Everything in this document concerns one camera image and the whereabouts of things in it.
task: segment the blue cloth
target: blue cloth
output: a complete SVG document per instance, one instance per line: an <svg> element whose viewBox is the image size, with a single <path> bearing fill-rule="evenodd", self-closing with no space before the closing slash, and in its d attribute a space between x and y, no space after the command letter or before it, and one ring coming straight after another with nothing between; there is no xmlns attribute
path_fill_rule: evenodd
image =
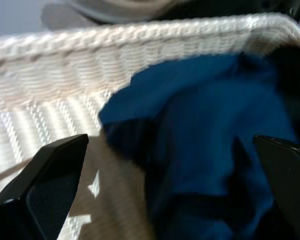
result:
<svg viewBox="0 0 300 240"><path fill-rule="evenodd" d="M273 196L253 137L295 141L277 78L252 55L167 61L104 106L109 144L146 171L157 239L254 239Z"/></svg>

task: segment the blue clothing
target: blue clothing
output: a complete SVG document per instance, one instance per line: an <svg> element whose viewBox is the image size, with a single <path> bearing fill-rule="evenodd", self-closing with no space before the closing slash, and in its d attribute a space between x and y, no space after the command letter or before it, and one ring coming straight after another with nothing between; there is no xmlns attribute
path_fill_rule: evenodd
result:
<svg viewBox="0 0 300 240"><path fill-rule="evenodd" d="M159 240L249 240L273 196L256 134L295 141L272 62L204 55L137 73L99 117L111 146L146 171Z"/></svg>

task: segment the wicker basket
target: wicker basket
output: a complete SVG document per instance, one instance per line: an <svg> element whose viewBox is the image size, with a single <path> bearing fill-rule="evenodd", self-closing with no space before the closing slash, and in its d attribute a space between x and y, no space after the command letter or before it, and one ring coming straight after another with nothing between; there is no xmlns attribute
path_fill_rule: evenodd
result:
<svg viewBox="0 0 300 240"><path fill-rule="evenodd" d="M133 73L198 54L267 54L300 46L300 28L274 15L106 26L0 38L0 191L49 142L90 135L77 197L60 240L147 240L143 175L119 160L98 112Z"/></svg>

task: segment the black plastic piece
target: black plastic piece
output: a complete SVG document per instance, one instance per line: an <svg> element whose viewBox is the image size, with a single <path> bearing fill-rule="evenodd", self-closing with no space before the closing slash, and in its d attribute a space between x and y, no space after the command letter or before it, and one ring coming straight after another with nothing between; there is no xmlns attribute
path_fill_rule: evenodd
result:
<svg viewBox="0 0 300 240"><path fill-rule="evenodd" d="M42 147L0 193L0 240L56 240L77 194L88 136Z"/></svg>
<svg viewBox="0 0 300 240"><path fill-rule="evenodd" d="M300 240L300 144L263 135L254 144L277 205Z"/></svg>

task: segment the basket rim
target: basket rim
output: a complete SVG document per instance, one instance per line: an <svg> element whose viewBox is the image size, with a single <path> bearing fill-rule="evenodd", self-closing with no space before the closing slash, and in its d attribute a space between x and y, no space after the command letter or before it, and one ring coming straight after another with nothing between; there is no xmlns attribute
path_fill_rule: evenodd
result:
<svg viewBox="0 0 300 240"><path fill-rule="evenodd" d="M300 39L300 26L280 13L233 15L172 21L151 21L118 25L102 25L56 32L24 33L0 37L0 61L168 41L191 37L239 35L252 31L284 31Z"/></svg>

